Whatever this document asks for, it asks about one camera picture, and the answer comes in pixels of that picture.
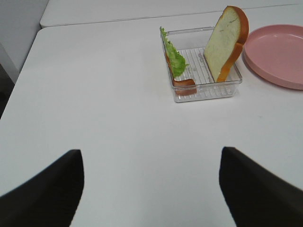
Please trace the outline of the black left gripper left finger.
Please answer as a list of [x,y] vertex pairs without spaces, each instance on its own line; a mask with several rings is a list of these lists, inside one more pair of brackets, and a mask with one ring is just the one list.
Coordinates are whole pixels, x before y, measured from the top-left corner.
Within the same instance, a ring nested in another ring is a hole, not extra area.
[[70,150],[0,198],[2,227],[68,227],[84,188],[81,151]]

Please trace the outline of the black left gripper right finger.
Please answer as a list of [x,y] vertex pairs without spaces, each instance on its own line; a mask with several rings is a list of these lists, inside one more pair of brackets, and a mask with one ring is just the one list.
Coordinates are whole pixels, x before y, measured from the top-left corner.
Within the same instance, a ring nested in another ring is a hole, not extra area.
[[219,185],[238,227],[301,227],[303,192],[233,147],[222,149]]

